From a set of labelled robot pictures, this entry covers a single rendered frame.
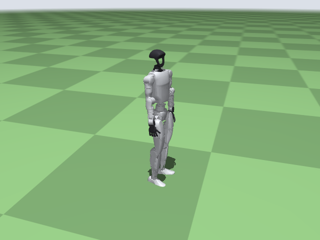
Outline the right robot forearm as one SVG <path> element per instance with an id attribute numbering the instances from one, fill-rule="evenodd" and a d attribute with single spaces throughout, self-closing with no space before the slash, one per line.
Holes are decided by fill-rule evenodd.
<path id="1" fill-rule="evenodd" d="M 150 98 L 148 98 L 146 100 L 146 109 L 147 109 L 147 118 L 148 118 L 148 124 L 149 125 L 154 125 L 153 120 L 155 119 L 155 115 L 154 115 L 154 106 L 152 105 L 152 100 Z"/>

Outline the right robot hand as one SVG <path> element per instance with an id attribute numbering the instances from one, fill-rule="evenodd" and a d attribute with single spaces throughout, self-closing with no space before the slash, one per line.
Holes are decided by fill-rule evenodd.
<path id="1" fill-rule="evenodd" d="M 149 123 L 149 122 L 148 122 Z M 159 132 L 158 130 L 157 130 L 157 128 L 155 127 L 155 120 L 153 120 L 153 125 L 149 125 L 148 124 L 148 126 L 149 126 L 149 136 L 154 136 L 154 137 L 158 137 L 158 135 L 157 135 L 157 132 L 160 134 L 161 132 Z"/>

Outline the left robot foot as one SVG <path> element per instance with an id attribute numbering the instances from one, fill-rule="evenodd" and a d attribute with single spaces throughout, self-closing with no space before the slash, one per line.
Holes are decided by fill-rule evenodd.
<path id="1" fill-rule="evenodd" d="M 175 171 L 169 170 L 169 169 L 167 169 L 167 168 L 164 168 L 164 170 L 161 169 L 161 168 L 159 168 L 159 169 L 158 169 L 158 174 L 173 175 L 173 174 L 175 174 Z"/>

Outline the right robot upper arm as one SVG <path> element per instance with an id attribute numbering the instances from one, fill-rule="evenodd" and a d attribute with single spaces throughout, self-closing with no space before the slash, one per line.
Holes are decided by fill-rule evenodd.
<path id="1" fill-rule="evenodd" d="M 143 83 L 144 83 L 144 87 L 145 87 L 145 101 L 147 99 L 151 99 L 151 101 L 152 101 L 151 105 L 155 104 L 155 102 L 156 102 L 155 98 L 152 97 L 154 81 L 155 81 L 155 79 L 154 79 L 153 74 L 149 74 L 149 75 L 145 76 L 143 79 Z"/>

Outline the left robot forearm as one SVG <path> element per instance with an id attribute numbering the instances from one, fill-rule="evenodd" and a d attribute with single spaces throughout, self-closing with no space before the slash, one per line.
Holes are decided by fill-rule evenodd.
<path id="1" fill-rule="evenodd" d="M 168 99 L 168 110 L 172 111 L 172 108 L 174 107 L 174 94 L 173 95 L 169 95 L 169 99 Z"/>

